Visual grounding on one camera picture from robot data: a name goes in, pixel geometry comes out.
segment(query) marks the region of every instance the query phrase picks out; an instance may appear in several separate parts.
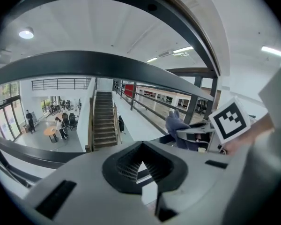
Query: white card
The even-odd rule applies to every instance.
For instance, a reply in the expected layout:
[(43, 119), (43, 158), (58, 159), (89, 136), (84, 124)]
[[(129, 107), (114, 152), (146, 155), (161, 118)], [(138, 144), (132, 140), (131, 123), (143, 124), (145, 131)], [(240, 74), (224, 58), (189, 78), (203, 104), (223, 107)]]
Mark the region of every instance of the white card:
[(210, 114), (209, 119), (222, 144), (238, 137), (251, 127), (249, 115), (236, 97)]

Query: fluorescent light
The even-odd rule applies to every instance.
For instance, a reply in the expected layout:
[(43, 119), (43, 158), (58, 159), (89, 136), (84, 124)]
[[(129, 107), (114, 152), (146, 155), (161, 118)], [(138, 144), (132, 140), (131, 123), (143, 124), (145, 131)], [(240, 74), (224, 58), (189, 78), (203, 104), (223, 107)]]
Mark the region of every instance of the fluorescent light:
[(150, 59), (150, 60), (148, 60), (147, 62), (152, 62), (152, 61), (154, 61), (154, 60), (156, 60), (157, 58), (152, 58), (152, 59)]
[(272, 54), (278, 55), (278, 56), (281, 57), (281, 52), (278, 51), (278, 50), (276, 50), (276, 49), (263, 46), (263, 47), (261, 48), (261, 50), (262, 50), (262, 51), (265, 51), (265, 52), (268, 52), (268, 53), (272, 53)]
[(173, 53), (180, 53), (180, 52), (184, 52), (184, 51), (188, 51), (188, 50), (192, 50), (193, 47), (185, 47), (185, 48), (181, 48), (181, 49), (178, 49), (178, 50), (175, 50), (173, 51)]

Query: ceiling light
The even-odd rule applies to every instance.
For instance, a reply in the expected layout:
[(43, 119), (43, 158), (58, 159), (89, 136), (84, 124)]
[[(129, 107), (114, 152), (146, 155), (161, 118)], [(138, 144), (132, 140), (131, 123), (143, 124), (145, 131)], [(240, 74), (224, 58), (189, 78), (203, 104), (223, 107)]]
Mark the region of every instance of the ceiling light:
[(185, 56), (189, 56), (189, 54), (187, 52), (180, 52), (180, 53), (173, 54), (173, 56), (185, 57)]
[(281, 57), (281, 52), (278, 51), (278, 50), (276, 50), (276, 49), (263, 46), (263, 47), (261, 48), (261, 50), (262, 50), (262, 51), (265, 51), (265, 52), (268, 52), (268, 53), (272, 53), (272, 54), (278, 55), (278, 56)]
[(34, 37), (33, 29), (31, 27), (27, 27), (19, 32), (19, 36), (24, 39), (32, 39)]
[(188, 51), (188, 50), (192, 50), (193, 47), (185, 47), (185, 48), (181, 48), (181, 49), (178, 49), (178, 50), (175, 50), (173, 51), (173, 53), (180, 53), (180, 52), (184, 52), (184, 51)]
[(154, 60), (156, 60), (157, 58), (152, 58), (152, 59), (150, 59), (150, 60), (148, 60), (147, 62), (152, 62), (152, 61), (154, 61)]

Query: wooden table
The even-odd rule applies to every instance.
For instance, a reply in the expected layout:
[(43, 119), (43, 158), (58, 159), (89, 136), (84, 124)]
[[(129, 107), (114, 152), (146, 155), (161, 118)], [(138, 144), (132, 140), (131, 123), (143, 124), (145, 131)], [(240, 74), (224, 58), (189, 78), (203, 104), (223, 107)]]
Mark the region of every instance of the wooden table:
[(61, 113), (57, 114), (56, 117), (58, 117), (60, 120), (62, 120), (62, 114)]
[(56, 131), (51, 131), (52, 129), (55, 129), (56, 126), (50, 126), (50, 127), (47, 127), (45, 130), (44, 130), (44, 135), (45, 136), (49, 136), (50, 140), (52, 143), (56, 143), (58, 141), (57, 137), (56, 137)]

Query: staircase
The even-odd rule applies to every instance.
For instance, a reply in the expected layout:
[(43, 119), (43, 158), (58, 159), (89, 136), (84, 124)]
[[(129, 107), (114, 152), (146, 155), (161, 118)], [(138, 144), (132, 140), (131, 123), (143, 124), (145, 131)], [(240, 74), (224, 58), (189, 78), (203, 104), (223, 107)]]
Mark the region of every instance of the staircase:
[(97, 92), (94, 110), (94, 150), (117, 145), (111, 92)]

